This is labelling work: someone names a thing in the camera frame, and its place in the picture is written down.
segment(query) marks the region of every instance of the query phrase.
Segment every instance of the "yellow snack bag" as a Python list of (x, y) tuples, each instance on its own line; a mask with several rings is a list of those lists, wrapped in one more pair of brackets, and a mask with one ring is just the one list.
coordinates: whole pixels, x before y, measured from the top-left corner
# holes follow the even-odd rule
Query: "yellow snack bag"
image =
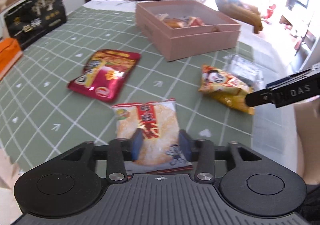
[(210, 94), (210, 97), (215, 100), (218, 100), (220, 103), (222, 103), (230, 108), (248, 113), (250, 115), (254, 115), (254, 108), (248, 107), (246, 105), (245, 100), (244, 100), (245, 96), (243, 96), (243, 95), (231, 95), (231, 94), (228, 94), (225, 92), (217, 91), (217, 92)]
[(223, 70), (204, 64), (199, 91), (230, 108), (254, 114), (254, 109), (245, 103), (245, 96), (252, 93), (252, 88)]

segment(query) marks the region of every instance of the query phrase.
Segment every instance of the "cartoon character print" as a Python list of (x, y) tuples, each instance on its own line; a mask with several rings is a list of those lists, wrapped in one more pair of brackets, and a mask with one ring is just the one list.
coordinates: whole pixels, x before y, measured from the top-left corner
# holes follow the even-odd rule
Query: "cartoon character print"
[(170, 165), (176, 165), (177, 163), (185, 164), (187, 161), (184, 159), (182, 151), (178, 145), (171, 145), (170, 149), (165, 152), (166, 155), (172, 156)]
[(90, 61), (86, 66), (85, 66), (85, 71), (92, 70), (94, 68), (97, 68), (101, 64), (100, 60), (93, 60)]
[(220, 74), (217, 70), (209, 70), (204, 74), (204, 81), (211, 83), (225, 83), (227, 78)]

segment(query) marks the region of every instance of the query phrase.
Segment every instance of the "red snack bag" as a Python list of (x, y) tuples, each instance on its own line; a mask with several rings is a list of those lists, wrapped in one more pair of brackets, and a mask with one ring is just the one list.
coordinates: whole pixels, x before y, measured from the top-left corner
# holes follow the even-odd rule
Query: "red snack bag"
[(139, 59), (139, 53), (98, 50), (87, 61), (83, 75), (70, 81), (68, 88), (104, 102), (111, 102)]
[(199, 18), (199, 17), (189, 17), (188, 26), (202, 26), (205, 25), (205, 23)]

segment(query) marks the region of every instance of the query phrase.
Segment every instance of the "black circular pad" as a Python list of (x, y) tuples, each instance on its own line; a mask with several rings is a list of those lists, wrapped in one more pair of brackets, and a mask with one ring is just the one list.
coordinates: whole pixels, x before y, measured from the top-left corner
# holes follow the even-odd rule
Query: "black circular pad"
[(24, 213), (59, 218), (91, 206), (100, 196), (101, 181), (80, 161), (48, 161), (22, 175), (14, 187)]
[(227, 172), (219, 185), (224, 199), (237, 210), (277, 217), (294, 212), (303, 203), (306, 185), (296, 173), (269, 159), (243, 162)]
[(47, 195), (59, 195), (70, 191), (75, 184), (72, 177), (65, 174), (49, 174), (37, 182), (39, 191)]
[(272, 174), (255, 174), (248, 178), (247, 185), (255, 193), (261, 195), (277, 194), (284, 188), (284, 182)]

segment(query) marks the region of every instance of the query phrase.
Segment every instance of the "white arrow print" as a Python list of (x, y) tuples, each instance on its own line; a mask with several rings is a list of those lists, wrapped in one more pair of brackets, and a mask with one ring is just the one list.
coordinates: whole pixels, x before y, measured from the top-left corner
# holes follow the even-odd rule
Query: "white arrow print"
[(162, 81), (154, 81), (153, 83), (155, 83), (153, 86), (154, 87), (162, 87), (163, 82)]
[(55, 132), (57, 132), (60, 128), (60, 124), (54, 124), (54, 127), (51, 130), (54, 130)]
[(205, 130), (200, 131), (199, 135), (202, 137), (208, 137), (208, 138), (212, 136), (210, 130), (207, 128)]

